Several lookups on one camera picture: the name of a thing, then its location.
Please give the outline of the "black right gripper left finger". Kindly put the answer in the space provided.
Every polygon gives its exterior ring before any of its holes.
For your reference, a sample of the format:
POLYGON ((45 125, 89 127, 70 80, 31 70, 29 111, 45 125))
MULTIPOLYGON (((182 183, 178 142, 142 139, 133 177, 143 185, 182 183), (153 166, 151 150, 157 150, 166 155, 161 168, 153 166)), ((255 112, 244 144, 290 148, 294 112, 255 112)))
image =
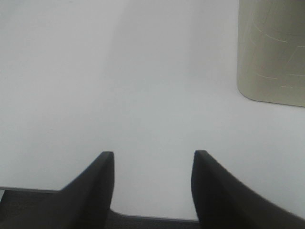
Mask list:
POLYGON ((71 183, 0 224, 2 229, 102 229, 114 189, 114 153, 100 153, 71 183))

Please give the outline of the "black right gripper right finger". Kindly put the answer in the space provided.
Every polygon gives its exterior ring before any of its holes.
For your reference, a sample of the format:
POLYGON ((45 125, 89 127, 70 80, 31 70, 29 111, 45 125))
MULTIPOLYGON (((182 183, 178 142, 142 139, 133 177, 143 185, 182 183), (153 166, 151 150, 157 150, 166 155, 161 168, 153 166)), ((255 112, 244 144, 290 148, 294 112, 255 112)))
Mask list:
POLYGON ((194 153, 192 197, 203 229, 303 229, 304 219, 258 195, 207 151, 194 153))

